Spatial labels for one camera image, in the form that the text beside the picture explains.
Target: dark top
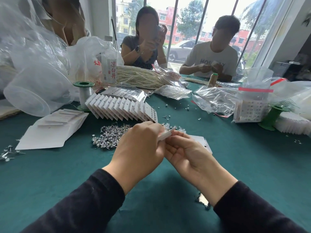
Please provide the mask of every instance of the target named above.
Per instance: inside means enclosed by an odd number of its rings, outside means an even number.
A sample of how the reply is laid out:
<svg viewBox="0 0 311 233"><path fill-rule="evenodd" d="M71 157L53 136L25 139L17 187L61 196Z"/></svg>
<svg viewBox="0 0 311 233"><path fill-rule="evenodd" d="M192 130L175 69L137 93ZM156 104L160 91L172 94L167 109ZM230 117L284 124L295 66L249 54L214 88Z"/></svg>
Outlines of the dark top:
<svg viewBox="0 0 311 233"><path fill-rule="evenodd" d="M119 183L108 172L98 169L22 233L102 233L124 199ZM241 181L219 200L214 211L231 232L307 232Z"/></svg>
<svg viewBox="0 0 311 233"><path fill-rule="evenodd" d="M137 36L126 36L123 39L122 45L127 45L131 51L135 49L136 46L138 46L138 37ZM153 55L147 62L144 62L144 60L139 56L138 59L131 65L131 66L136 66L139 68L147 69L147 70L152 70L152 64L155 63L155 61L158 58L158 49L154 50Z"/></svg>

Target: smartwatch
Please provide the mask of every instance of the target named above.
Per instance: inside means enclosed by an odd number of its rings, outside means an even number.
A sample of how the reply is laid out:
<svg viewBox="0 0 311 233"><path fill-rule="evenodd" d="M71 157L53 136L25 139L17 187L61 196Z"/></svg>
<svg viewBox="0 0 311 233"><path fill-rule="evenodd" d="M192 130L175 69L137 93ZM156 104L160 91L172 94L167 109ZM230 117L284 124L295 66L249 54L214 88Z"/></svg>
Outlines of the smartwatch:
<svg viewBox="0 0 311 233"><path fill-rule="evenodd" d="M140 52L140 51L139 51L139 46L136 46L136 47L135 47L135 51L136 51L138 54L140 54L140 55L143 54L143 52Z"/></svg>

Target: white t-shirt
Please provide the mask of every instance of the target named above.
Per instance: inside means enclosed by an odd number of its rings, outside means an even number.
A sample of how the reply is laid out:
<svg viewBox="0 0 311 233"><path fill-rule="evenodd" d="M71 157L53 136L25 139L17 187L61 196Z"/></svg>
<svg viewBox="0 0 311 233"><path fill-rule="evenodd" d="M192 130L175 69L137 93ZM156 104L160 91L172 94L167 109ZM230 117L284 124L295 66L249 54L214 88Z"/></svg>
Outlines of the white t-shirt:
<svg viewBox="0 0 311 233"><path fill-rule="evenodd" d="M211 42L199 43L193 47L184 64L187 66L211 65L214 61L222 64L223 73L232 76L232 81L234 81L238 53L229 45L222 52L215 53L211 50ZM212 71L208 73L196 72L194 76L209 78L212 73Z"/></svg>

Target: table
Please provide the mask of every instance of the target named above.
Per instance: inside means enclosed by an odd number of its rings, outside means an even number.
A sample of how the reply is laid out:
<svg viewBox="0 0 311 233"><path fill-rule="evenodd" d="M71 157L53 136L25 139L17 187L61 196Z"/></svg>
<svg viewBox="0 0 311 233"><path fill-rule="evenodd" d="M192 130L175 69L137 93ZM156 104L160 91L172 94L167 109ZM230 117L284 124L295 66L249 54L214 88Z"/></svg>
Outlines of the table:
<svg viewBox="0 0 311 233"><path fill-rule="evenodd" d="M195 90L199 85L191 83L189 87ZM208 114L191 98L176 101L152 95L147 102L157 110L160 123L169 122L185 128L188 134L204 136L224 168L311 231L308 136L286 136L257 124L231 123L232 117ZM162 118L165 115L170 115L170 119ZM37 119L21 113L0 121L0 149L16 146L16 139ZM90 114L64 147L28 150L10 162L1 162L0 231L22 230L96 169L107 165L114 151L95 149L91 138L92 134L99 135L102 126L110 124L111 121L97 120ZM126 196L106 232L224 232L213 210L206 211L203 205L195 203L197 193L164 160Z"/></svg>

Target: person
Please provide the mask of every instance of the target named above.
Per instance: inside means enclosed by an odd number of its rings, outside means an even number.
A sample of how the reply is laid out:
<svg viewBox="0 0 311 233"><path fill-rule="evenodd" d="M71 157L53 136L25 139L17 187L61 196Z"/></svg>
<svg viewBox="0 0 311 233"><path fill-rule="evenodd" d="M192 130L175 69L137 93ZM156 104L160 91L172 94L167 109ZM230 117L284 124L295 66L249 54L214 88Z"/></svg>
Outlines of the person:
<svg viewBox="0 0 311 233"><path fill-rule="evenodd" d="M75 45L82 37L91 36L85 28L79 0L19 0L18 6L26 17L37 16L39 24L58 35L67 46Z"/></svg>
<svg viewBox="0 0 311 233"><path fill-rule="evenodd" d="M21 232L103 232L128 192L164 157L233 232L306 232L233 177L189 135L173 131L157 143L163 131L158 123L136 124L121 137L107 166Z"/></svg>
<svg viewBox="0 0 311 233"><path fill-rule="evenodd" d="M136 36L126 36L121 44L121 55L124 65L152 69L152 64L167 67L163 50L167 28L162 25L158 31L158 13L150 6L141 8L137 13L135 28Z"/></svg>
<svg viewBox="0 0 311 233"><path fill-rule="evenodd" d="M196 44L180 67L179 73L205 78L217 73L219 80L234 80L238 54L229 43L239 29L240 22L233 15L220 17L215 24L212 41Z"/></svg>

